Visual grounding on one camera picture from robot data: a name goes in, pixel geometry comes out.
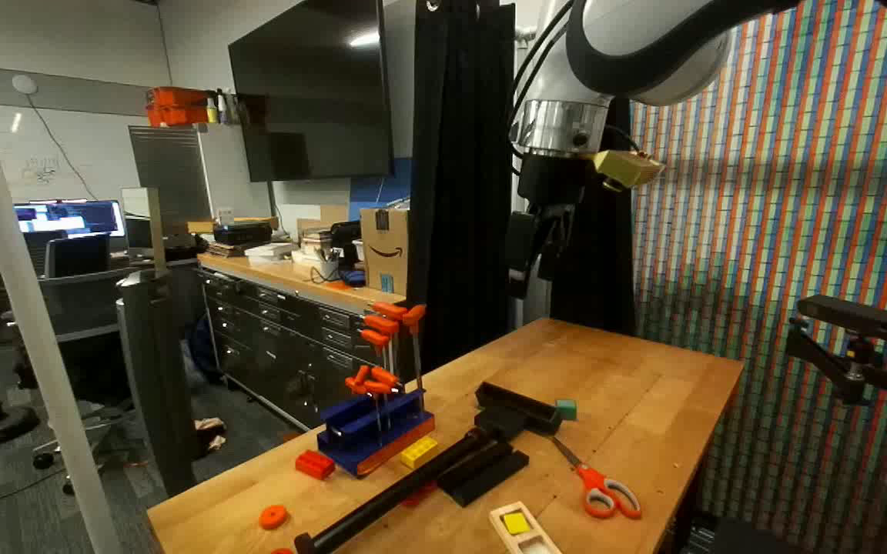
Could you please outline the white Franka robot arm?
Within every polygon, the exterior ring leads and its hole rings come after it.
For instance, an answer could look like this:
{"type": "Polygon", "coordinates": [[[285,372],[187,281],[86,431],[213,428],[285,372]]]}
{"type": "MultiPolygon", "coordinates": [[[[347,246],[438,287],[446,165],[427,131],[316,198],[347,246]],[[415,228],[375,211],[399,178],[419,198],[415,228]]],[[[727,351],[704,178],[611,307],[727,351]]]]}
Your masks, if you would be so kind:
{"type": "Polygon", "coordinates": [[[550,316],[630,316],[630,188],[655,178],[611,169],[615,103],[674,104],[720,72],[737,28],[804,0],[548,0],[513,75],[511,154],[519,161],[513,296],[550,316]]]}

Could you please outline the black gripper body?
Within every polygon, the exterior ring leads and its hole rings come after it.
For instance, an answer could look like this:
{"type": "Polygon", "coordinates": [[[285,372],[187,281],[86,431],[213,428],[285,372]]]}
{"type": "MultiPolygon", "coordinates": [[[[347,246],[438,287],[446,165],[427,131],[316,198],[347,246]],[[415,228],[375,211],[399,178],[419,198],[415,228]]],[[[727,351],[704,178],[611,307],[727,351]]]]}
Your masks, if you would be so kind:
{"type": "Polygon", "coordinates": [[[527,154],[516,178],[522,211],[507,215],[505,265],[507,294],[522,300],[531,275],[550,276],[573,240],[576,211],[584,192],[597,183],[587,157],[538,157],[527,154]]]}

